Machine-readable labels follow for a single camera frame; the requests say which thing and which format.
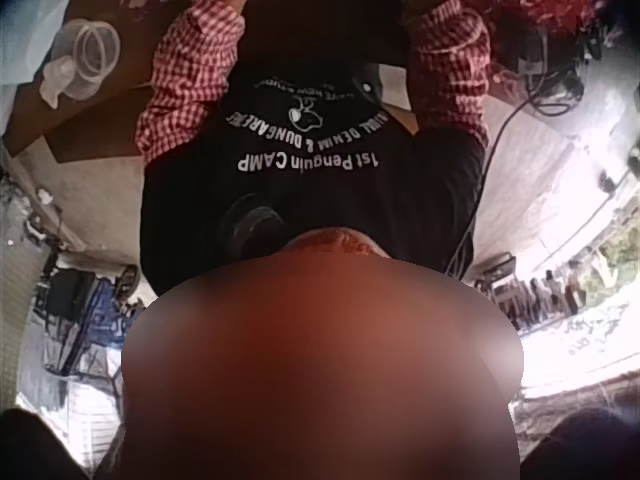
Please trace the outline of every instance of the hand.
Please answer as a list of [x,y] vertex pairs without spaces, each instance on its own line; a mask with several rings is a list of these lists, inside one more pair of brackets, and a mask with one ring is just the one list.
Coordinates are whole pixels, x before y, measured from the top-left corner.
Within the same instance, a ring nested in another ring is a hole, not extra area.
[[242,13],[247,0],[224,0],[224,2],[233,8],[236,12]]

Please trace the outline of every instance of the clothing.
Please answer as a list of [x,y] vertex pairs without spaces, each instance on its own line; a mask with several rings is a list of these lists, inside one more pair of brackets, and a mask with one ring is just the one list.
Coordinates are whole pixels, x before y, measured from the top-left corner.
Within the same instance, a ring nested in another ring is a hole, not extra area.
[[[409,92],[421,129],[459,127],[486,147],[482,99],[489,39],[477,14],[448,0],[406,21]],[[153,62],[154,96],[138,122],[145,163],[193,140],[228,90],[244,19],[218,0],[196,0],[171,25]]]
[[[177,20],[138,130],[141,264],[157,294],[316,229],[348,228],[446,270],[482,177],[488,36],[459,0],[406,25],[415,137],[363,93],[360,66],[239,63],[227,76],[241,18],[197,1]],[[448,273],[472,258],[469,235]]]

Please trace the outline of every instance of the table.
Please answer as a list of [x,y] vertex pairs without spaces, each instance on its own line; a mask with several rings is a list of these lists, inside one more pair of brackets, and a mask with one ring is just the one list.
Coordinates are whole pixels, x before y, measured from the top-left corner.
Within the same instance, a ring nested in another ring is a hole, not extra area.
[[[122,43],[118,65],[94,97],[76,102],[62,95],[57,110],[40,98],[38,72],[18,91],[4,138],[9,153],[19,154],[44,135],[59,162],[137,154],[135,121],[151,95],[141,86],[150,78],[158,42],[188,5],[150,0],[131,9],[120,0],[71,0],[66,21],[103,20],[116,28]],[[402,64],[407,42],[399,15],[399,0],[249,0],[240,59],[311,56]]]

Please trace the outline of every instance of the crowd of people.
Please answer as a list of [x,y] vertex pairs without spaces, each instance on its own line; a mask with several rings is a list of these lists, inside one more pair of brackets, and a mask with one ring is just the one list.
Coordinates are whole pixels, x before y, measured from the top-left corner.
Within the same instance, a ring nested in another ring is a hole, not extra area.
[[570,270],[566,280],[547,270],[544,279],[532,278],[528,284],[513,279],[493,289],[478,280],[475,288],[496,303],[518,331],[546,320],[576,315],[587,301],[575,269]]

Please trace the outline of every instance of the plastic container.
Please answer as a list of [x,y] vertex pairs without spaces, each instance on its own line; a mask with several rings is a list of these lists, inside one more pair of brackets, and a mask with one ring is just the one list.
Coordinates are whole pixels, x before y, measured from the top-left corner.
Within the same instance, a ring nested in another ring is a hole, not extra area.
[[120,58],[120,37],[111,25],[76,19],[56,35],[51,60],[70,56],[75,63],[73,80],[63,93],[74,100],[86,100],[100,89]]

